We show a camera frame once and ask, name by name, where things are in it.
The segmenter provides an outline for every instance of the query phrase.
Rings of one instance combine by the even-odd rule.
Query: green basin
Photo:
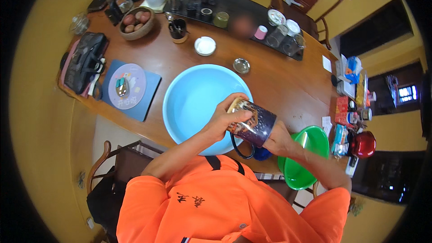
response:
[[[326,133],[320,127],[306,127],[301,132],[292,134],[291,138],[310,152],[328,159],[330,146]],[[308,170],[290,158],[278,156],[277,164],[285,182],[292,189],[306,189],[317,181]]]

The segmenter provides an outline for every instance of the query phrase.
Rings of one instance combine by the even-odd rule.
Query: woven basket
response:
[[[132,33],[125,33],[124,32],[124,28],[126,26],[123,24],[123,19],[126,17],[126,15],[128,15],[128,14],[135,15],[139,11],[149,11],[151,13],[150,14],[150,19],[147,21],[147,23],[145,23],[137,31],[132,32]],[[138,8],[134,8],[134,9],[130,10],[127,14],[125,14],[123,16],[123,19],[122,19],[122,21],[120,23],[120,26],[118,27],[118,30],[120,31],[120,35],[125,40],[134,41],[134,40],[137,40],[137,39],[142,38],[143,36],[147,35],[150,32],[150,30],[153,28],[154,20],[155,20],[155,13],[150,8],[147,8],[147,7],[138,7]]]

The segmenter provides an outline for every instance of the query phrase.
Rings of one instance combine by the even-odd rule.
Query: dark blue mug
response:
[[[226,130],[230,132],[235,152],[243,159],[250,159],[255,155],[256,148],[261,148],[264,142],[269,138],[273,126],[276,123],[277,116],[242,97],[237,97],[228,108],[227,113],[234,113],[240,110],[251,111],[252,117],[245,122],[233,122]],[[251,154],[246,156],[240,152],[235,144],[234,136],[251,143]]]

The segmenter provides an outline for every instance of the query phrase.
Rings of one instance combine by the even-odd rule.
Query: metal ashtray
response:
[[[246,74],[251,70],[251,65],[249,64],[249,62],[243,58],[237,58],[236,60],[234,60],[232,66],[235,71],[240,74]]]

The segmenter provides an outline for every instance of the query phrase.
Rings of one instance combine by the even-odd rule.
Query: orange shirt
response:
[[[212,170],[197,156],[165,184],[138,176],[127,184],[117,224],[120,243],[339,242],[350,195],[344,188],[316,197],[300,215],[279,193],[245,175],[227,156]]]

